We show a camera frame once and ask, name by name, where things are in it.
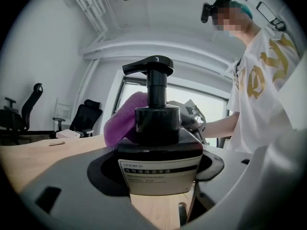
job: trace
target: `wooden tabletop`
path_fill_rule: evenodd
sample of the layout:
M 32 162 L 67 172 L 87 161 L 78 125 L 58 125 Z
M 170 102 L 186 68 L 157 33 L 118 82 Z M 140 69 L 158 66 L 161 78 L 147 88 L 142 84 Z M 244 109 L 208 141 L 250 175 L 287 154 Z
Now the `wooden tabletop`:
M 41 140 L 20 146 L 1 146 L 0 161 L 12 187 L 19 193 L 55 162 L 105 146 L 103 135 Z M 188 212 L 192 193 L 170 196 L 130 195 L 130 198 L 133 206 L 157 228 L 172 230 L 180 228 L 178 205 L 186 205 Z

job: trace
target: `window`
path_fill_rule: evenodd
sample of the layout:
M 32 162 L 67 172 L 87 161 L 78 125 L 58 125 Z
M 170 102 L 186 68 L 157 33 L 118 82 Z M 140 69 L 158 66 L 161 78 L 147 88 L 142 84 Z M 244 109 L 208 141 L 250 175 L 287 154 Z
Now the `window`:
M 114 112 L 116 112 L 132 94 L 138 91 L 147 92 L 146 80 L 125 78 L 118 94 Z M 166 98 L 168 101 L 177 101 L 183 104 L 191 99 L 205 115 L 207 122 L 213 122 L 224 118 L 227 113 L 226 99 L 198 90 L 168 84 Z M 215 138 L 207 138 L 206 140 L 211 146 L 216 147 L 217 140 Z

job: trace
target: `bottle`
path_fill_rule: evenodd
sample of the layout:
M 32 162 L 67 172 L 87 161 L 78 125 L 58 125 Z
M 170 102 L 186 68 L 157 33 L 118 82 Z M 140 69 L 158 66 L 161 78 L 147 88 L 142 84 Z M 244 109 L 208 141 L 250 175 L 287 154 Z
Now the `bottle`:
M 162 196 L 188 192 L 201 161 L 202 144 L 180 126 L 180 108 L 166 104 L 173 61 L 151 56 L 123 66 L 124 74 L 147 75 L 148 107 L 135 109 L 137 143 L 127 138 L 114 148 L 131 194 Z

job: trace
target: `black office chair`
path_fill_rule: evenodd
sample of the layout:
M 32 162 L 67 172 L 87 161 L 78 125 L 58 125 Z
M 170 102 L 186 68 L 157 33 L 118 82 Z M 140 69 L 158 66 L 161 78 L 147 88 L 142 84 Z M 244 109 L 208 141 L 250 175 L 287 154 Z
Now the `black office chair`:
M 5 99 L 10 102 L 10 107 L 4 106 L 4 109 L 0 110 L 0 126 L 7 130 L 12 130 L 12 139 L 17 145 L 19 145 L 18 130 L 27 131 L 30 128 L 30 113 L 42 93 L 42 84 L 37 83 L 34 85 L 33 93 L 21 109 L 21 116 L 18 114 L 18 110 L 13 108 L 13 104 L 16 103 L 16 101 L 5 97 Z
M 75 118 L 73 119 L 70 130 L 80 133 L 80 137 L 93 136 L 93 126 L 102 114 L 102 110 L 99 109 L 100 102 L 94 102 L 86 100 L 84 104 L 81 104 L 78 108 Z M 59 122 L 59 131 L 62 130 L 63 118 L 52 118 Z

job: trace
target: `purple towel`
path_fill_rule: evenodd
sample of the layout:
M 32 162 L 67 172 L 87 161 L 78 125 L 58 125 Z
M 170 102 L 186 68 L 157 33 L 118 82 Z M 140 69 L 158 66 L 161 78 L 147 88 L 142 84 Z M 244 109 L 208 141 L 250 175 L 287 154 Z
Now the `purple towel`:
M 107 146 L 115 146 L 124 137 L 135 142 L 135 108 L 147 106 L 147 93 L 136 92 L 106 122 L 104 136 Z

